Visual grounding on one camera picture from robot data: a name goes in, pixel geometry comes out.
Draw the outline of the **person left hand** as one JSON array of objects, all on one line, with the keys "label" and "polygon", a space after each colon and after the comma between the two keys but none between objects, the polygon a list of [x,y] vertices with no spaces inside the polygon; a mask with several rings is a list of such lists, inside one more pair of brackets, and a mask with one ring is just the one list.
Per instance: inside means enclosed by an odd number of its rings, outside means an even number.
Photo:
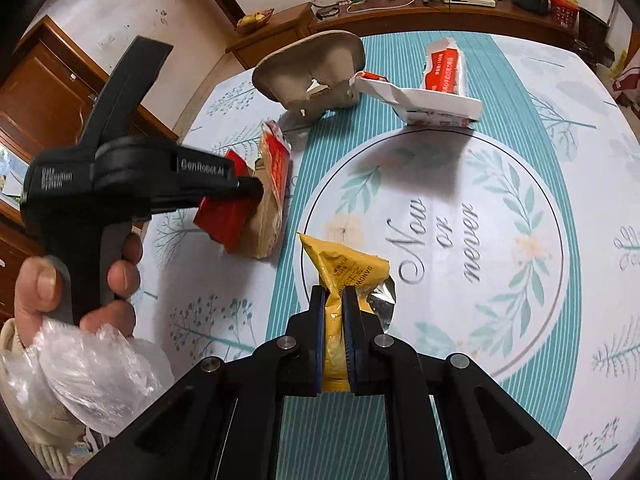
[{"label": "person left hand", "polygon": [[[128,299],[140,286],[137,264],[142,254],[140,237],[131,232],[122,245],[122,258],[107,273],[107,284],[117,299],[85,315],[79,324],[82,330],[95,333],[108,324],[125,337],[132,335],[136,314]],[[45,258],[30,257],[23,262],[15,282],[13,317],[17,335],[25,347],[32,344],[40,331],[44,316],[60,304],[62,285],[58,270]]]}]

